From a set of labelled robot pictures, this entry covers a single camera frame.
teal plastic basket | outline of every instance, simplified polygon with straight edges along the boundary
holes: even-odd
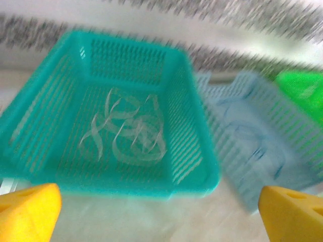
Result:
[[[143,120],[150,130],[140,139]],[[148,196],[205,194],[219,182],[189,60],[168,47],[67,33],[3,113],[0,129],[2,177]]]

white surface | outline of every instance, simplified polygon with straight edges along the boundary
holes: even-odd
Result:
[[[0,91],[19,88],[30,72],[0,70]],[[243,210],[225,181],[202,199],[167,201],[63,195],[51,242],[268,241],[259,214]]]
[[[304,3],[318,0],[307,0]],[[215,24],[209,19],[203,21],[185,18],[183,14],[160,13],[157,9],[147,11],[145,7],[133,8],[126,2],[119,5],[118,1],[77,1],[77,0],[13,0],[0,1],[0,9],[8,14],[36,17],[39,20],[48,19],[57,23],[66,22],[96,29],[111,29],[136,33],[139,36],[160,37],[167,41],[172,39],[205,45],[210,49],[225,48],[232,53],[246,53],[250,56],[265,56],[268,59],[284,59],[296,63],[305,63],[323,67],[323,44],[313,44],[306,41],[295,41],[274,34],[254,33],[244,29]],[[0,45],[0,65],[23,66],[28,68],[31,63],[40,62],[44,53],[34,53],[33,50],[8,50]]]

light blue plastic basket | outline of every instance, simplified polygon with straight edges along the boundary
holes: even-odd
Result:
[[[230,85],[209,79],[198,83],[220,165],[250,211],[263,186],[303,190],[323,180],[323,130],[278,87],[253,72]]]
[[[160,160],[114,155],[116,134],[98,129],[111,90],[111,104],[119,102],[114,111],[129,114],[135,109],[131,103],[138,102],[149,120],[162,116],[166,153]],[[148,97],[157,100],[161,114]],[[119,118],[115,125],[123,123]],[[209,193],[219,182],[187,56],[130,39],[63,36],[1,116],[0,142],[2,177],[54,182],[63,190],[169,196]],[[129,140],[116,143],[131,155]]]

table surface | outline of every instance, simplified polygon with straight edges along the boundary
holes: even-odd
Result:
[[[31,72],[0,70],[3,106]],[[149,200],[63,195],[51,242],[268,241],[259,213],[246,212],[225,179],[205,198]]]

yellow plastic piece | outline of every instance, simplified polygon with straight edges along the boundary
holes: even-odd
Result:
[[[0,196],[0,241],[49,242],[61,206],[56,184]]]
[[[323,241],[322,198],[269,186],[258,207],[271,242]]]

